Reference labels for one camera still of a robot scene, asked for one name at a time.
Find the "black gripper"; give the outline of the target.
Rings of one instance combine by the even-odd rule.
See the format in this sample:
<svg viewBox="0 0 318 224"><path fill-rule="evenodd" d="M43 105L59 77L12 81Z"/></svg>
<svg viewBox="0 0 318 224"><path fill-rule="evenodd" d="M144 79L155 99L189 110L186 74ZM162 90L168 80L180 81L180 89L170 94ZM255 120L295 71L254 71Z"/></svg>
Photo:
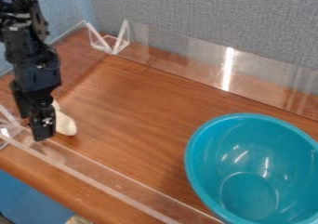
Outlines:
<svg viewBox="0 0 318 224"><path fill-rule="evenodd" d="M11 62L15 74L11 94L21 118L28 118L34 139L42 141L56 133L51 92L62 85L58 51L52 46L40 46L35 51L19 46L11 51Z"/></svg>

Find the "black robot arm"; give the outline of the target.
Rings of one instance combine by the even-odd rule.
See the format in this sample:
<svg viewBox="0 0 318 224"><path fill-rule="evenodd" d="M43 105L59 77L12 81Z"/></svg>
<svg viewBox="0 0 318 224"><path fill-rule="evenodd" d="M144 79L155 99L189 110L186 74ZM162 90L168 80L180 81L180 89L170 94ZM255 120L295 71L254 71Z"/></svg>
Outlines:
<svg viewBox="0 0 318 224"><path fill-rule="evenodd" d="M9 89L36 141L56 133L52 91L62 85L60 58L46 43L50 35L39 0L0 0L0 42L13 67Z"/></svg>

